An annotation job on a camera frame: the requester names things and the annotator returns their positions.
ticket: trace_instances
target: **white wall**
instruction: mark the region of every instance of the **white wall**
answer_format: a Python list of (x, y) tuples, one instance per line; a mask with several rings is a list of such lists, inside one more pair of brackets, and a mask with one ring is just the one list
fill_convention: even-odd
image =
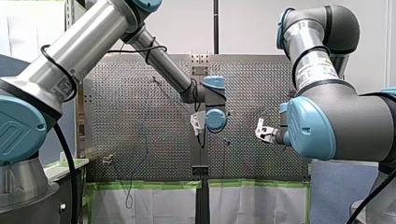
[[(206, 53), (213, 49), (212, 16), (212, 0), (167, 0), (147, 18), (146, 26), (169, 53)], [(119, 41), (113, 49), (121, 45)]]
[(361, 26), (361, 41), (346, 67), (346, 81), (358, 92), (386, 87), (388, 3), (391, 0), (318, 0), (322, 6), (341, 5), (352, 10)]
[(30, 63), (63, 33), (63, 2), (0, 1), (0, 54)]
[(318, 0), (219, 1), (219, 52), (283, 54), (276, 48), (276, 31), (278, 17), (287, 7), (318, 7)]
[[(287, 7), (317, 6), (317, 0), (219, 1), (219, 53), (282, 54), (276, 49), (280, 13)], [(146, 24), (170, 53), (213, 53), (213, 0), (163, 1)]]

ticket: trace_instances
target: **robotic arm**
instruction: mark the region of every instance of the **robotic arm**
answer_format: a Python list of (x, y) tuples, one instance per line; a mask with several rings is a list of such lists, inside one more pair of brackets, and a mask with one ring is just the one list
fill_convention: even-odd
[(343, 80), (360, 38), (354, 14), (331, 6), (288, 9), (280, 18), (277, 47), (293, 65), (296, 97), (280, 106), (279, 129), (260, 119), (256, 135), (310, 159), (394, 161), (396, 92), (358, 95)]
[[(47, 132), (62, 115), (62, 104), (74, 98), (76, 86), (121, 38), (155, 68), (186, 103), (206, 103), (206, 127), (227, 122), (224, 78), (207, 77), (197, 84), (172, 61), (147, 31), (145, 18), (162, 0), (99, 0), (47, 52), (17, 77), (0, 78), (0, 166), (37, 153)], [(198, 96), (193, 90), (198, 88)]]
[[(76, 96), (77, 85), (119, 38), (141, 52), (184, 102), (205, 103), (209, 131), (217, 133), (225, 127), (224, 78), (193, 82), (164, 48), (155, 48), (160, 45), (144, 20), (161, 2), (99, 0), (53, 45), (43, 47), (43, 56), (17, 77), (0, 78), (0, 222), (59, 223), (59, 186), (46, 178), (38, 150), (51, 128), (67, 149), (57, 125), (62, 104)], [(77, 223), (77, 178), (71, 155), (66, 158), (72, 176), (72, 223)]]

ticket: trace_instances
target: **blue joint cap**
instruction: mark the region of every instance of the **blue joint cap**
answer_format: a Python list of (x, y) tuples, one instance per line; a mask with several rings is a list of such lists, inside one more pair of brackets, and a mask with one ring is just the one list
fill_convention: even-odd
[(43, 145), (47, 123), (23, 100), (0, 95), (0, 166), (24, 161)]
[(206, 86), (209, 86), (214, 89), (218, 89), (218, 90), (225, 89), (224, 77), (205, 77), (204, 83), (206, 84)]
[(205, 124), (210, 131), (219, 131), (227, 124), (227, 116), (220, 109), (210, 109), (206, 112)]
[(163, 0), (132, 0), (138, 7), (149, 13), (157, 11)]
[(279, 107), (279, 114), (283, 114), (283, 113), (285, 113), (286, 111), (288, 111), (288, 104), (289, 104), (289, 103), (280, 104), (280, 107)]
[(291, 145), (301, 156), (323, 161), (334, 158), (336, 142), (332, 125), (312, 100), (303, 96), (290, 100), (288, 130)]
[(388, 93), (391, 95), (396, 95), (396, 87), (385, 88), (381, 92)]
[(285, 143), (286, 146), (291, 146), (289, 131), (283, 135), (283, 143)]

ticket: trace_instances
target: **silver arm segment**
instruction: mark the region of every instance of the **silver arm segment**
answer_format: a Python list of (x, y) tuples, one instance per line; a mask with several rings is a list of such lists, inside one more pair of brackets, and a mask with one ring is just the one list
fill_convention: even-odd
[(290, 10), (281, 18), (278, 46), (290, 57), (297, 93), (287, 104), (287, 131), (276, 133), (276, 143), (312, 159), (394, 161), (393, 97), (359, 96), (342, 80), (359, 43), (354, 14), (330, 6)]
[[(21, 102), (10, 104), (23, 105), (34, 118), (39, 121), (44, 119), (45, 124), (37, 123), (36, 127), (39, 127), (40, 132), (42, 130), (48, 132), (62, 116), (62, 104), (65, 99), (73, 97), (76, 93), (75, 84), (81, 83), (122, 37), (134, 48), (143, 50), (141, 55), (147, 59), (148, 64), (153, 66), (180, 93), (182, 100), (186, 103), (206, 104), (205, 122), (209, 131), (222, 130), (227, 120), (223, 77), (206, 77), (203, 85), (195, 84), (173, 62), (164, 49), (147, 49), (159, 46), (144, 25), (144, 19), (157, 8), (153, 8), (155, 2), (158, 7), (161, 0), (152, 0), (150, 3), (140, 1), (140, 5), (137, 3), (131, 5), (133, 2), (123, 0), (99, 0), (46, 50), (47, 55), (38, 57), (16, 77), (0, 78), (0, 97), (11, 96), (20, 99)], [(7, 98), (4, 101), (8, 104), (12, 99)], [(20, 127), (23, 127), (25, 121), (21, 119), (19, 121)], [(37, 135), (41, 140), (43, 134), (37, 133)], [(38, 140), (35, 143), (39, 145), (38, 147), (42, 145)], [(15, 161), (12, 162), (27, 159), (27, 155), (32, 155), (38, 147), (32, 146), (26, 150), (29, 153), (15, 157)]]

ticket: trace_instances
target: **white object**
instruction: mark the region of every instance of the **white object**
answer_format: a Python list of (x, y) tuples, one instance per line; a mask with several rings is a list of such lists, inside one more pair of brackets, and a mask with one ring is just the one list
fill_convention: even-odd
[[(76, 170), (87, 165), (90, 160), (88, 159), (74, 159), (74, 164)], [(69, 167), (63, 165), (66, 162), (66, 157), (63, 152), (59, 155), (59, 161), (50, 167), (44, 168), (44, 172), (46, 173), (47, 179), (49, 181), (56, 181), (62, 179), (63, 177), (69, 174)]]
[(263, 124), (264, 119), (259, 119), (256, 128), (256, 136), (264, 143), (276, 144), (276, 133), (278, 129), (269, 126), (263, 126)]
[(205, 111), (196, 112), (191, 115), (190, 123), (192, 128), (194, 129), (195, 136), (198, 136), (202, 133), (205, 128)]

